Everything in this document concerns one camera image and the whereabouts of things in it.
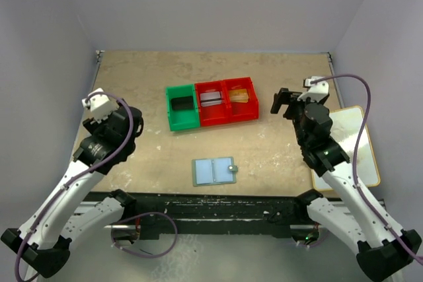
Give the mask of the gold credit card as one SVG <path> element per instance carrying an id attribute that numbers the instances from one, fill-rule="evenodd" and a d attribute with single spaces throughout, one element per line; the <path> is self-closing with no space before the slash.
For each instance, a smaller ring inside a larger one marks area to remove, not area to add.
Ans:
<path id="1" fill-rule="evenodd" d="M 232 103 L 247 103 L 249 101 L 248 90 L 245 88 L 229 90 L 228 94 Z"/>

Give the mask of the green card holder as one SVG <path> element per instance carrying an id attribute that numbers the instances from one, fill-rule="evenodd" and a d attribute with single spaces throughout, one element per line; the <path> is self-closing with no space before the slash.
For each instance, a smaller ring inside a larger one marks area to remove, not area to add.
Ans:
<path id="1" fill-rule="evenodd" d="M 235 184 L 239 169 L 233 157 L 192 160 L 194 187 Z"/>

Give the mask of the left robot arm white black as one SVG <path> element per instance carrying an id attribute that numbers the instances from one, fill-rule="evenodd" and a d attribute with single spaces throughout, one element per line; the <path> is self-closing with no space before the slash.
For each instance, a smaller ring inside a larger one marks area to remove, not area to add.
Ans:
<path id="1" fill-rule="evenodd" d="M 92 212 L 80 217 L 74 212 L 92 188 L 135 151 L 135 139 L 143 131 L 141 111 L 120 106 L 99 121 L 86 119 L 83 127 L 89 136 L 80 142 L 53 192 L 25 223 L 1 235 L 1 241 L 17 255 L 15 271 L 25 261 L 36 276 L 52 277 L 77 243 L 95 229 L 135 219 L 133 199 L 122 190 L 113 192 Z"/>

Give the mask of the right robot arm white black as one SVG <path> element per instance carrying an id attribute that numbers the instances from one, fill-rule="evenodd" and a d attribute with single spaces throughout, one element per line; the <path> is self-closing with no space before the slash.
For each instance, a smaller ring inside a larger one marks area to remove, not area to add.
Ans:
<path id="1" fill-rule="evenodd" d="M 332 120 L 324 103 L 281 88 L 274 95 L 271 113 L 287 107 L 283 117 L 292 121 L 303 161 L 339 196 L 350 214 L 336 210 L 317 190 L 297 197 L 294 216 L 300 223 L 317 222 L 353 252 L 359 267 L 372 281 L 384 281 L 413 261 L 422 243 L 414 230 L 406 230 L 353 175 L 344 149 L 331 137 Z"/>

